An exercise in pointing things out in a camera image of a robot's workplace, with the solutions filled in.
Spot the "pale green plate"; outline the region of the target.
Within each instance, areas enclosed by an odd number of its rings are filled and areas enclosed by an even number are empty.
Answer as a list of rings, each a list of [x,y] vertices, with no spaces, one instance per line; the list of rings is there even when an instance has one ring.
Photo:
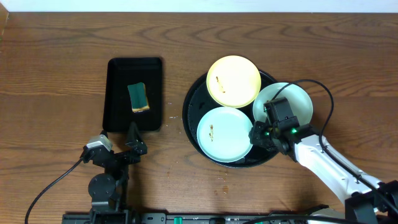
[[[267,114],[264,111],[264,103],[270,101],[275,94],[286,85],[286,82],[274,83],[262,89],[252,106],[255,121],[264,122]],[[313,104],[307,92],[297,85],[289,85],[278,94],[277,98],[286,97],[293,114],[298,118],[299,124],[308,124],[312,120]]]

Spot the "green yellow sponge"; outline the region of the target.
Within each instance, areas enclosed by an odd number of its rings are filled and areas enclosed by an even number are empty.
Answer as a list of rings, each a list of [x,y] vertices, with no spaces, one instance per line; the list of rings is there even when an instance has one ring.
[[[146,95],[146,86],[144,83],[139,82],[136,84],[127,86],[131,108],[133,113],[139,113],[142,111],[149,110],[149,102]]]

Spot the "light blue plate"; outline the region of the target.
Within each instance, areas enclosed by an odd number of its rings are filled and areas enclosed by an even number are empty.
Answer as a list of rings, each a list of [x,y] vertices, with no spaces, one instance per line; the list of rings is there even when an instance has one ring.
[[[229,107],[207,112],[197,127],[200,149],[217,162],[236,162],[252,149],[249,132],[253,124],[240,110]]]

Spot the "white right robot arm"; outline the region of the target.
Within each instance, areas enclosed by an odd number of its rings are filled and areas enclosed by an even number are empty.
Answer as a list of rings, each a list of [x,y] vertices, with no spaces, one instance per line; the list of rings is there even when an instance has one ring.
[[[397,181],[384,183],[336,151],[310,124],[256,121],[250,142],[289,156],[313,172],[344,204],[345,218],[358,223],[397,223]]]

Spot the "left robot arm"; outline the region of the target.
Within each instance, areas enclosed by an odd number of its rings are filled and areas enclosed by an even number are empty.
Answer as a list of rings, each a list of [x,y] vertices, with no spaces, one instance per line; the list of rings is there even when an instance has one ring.
[[[127,151],[115,153],[106,131],[91,138],[83,147],[80,159],[102,167],[104,172],[94,176],[88,185],[91,210],[88,223],[136,223],[139,215],[127,206],[129,166],[147,154],[135,122],[129,125],[125,145]]]

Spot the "rectangular black tray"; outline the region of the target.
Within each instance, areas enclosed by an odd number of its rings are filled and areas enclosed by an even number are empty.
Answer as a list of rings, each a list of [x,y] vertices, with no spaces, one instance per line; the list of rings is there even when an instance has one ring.
[[[133,113],[128,85],[146,86],[149,110]],[[156,131],[162,124],[163,68],[159,57],[112,58],[108,62],[103,113],[103,129],[126,132],[131,122],[141,131]]]

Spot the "round black tray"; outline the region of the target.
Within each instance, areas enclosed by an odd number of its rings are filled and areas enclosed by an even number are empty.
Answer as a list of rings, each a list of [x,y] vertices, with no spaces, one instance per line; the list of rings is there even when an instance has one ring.
[[[193,147],[207,159],[210,159],[205,155],[203,150],[197,141],[197,127],[201,118],[210,110],[219,107],[220,105],[212,99],[208,93],[206,87],[206,76],[204,73],[200,78],[198,78],[194,84],[190,87],[182,109],[182,121],[185,133],[193,145]],[[235,162],[218,162],[214,159],[210,161],[229,168],[249,168],[259,166],[273,157],[277,153],[275,151],[267,151],[266,149],[258,146],[253,146],[250,152],[244,156],[244,158]]]

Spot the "yellow plate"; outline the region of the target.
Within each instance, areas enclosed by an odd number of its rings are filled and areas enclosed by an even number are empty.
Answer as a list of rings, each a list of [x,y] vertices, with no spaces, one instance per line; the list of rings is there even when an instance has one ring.
[[[259,69],[247,58],[229,55],[208,70],[206,87],[220,105],[242,108],[252,103],[261,89]]]

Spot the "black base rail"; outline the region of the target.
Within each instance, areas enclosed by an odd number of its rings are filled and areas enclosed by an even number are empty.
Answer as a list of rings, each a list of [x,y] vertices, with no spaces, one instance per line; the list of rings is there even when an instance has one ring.
[[[135,215],[107,215],[91,218],[90,215],[65,214],[62,224],[89,223],[131,223],[131,224],[241,224],[261,216],[252,215],[166,215],[164,213],[143,213]]]

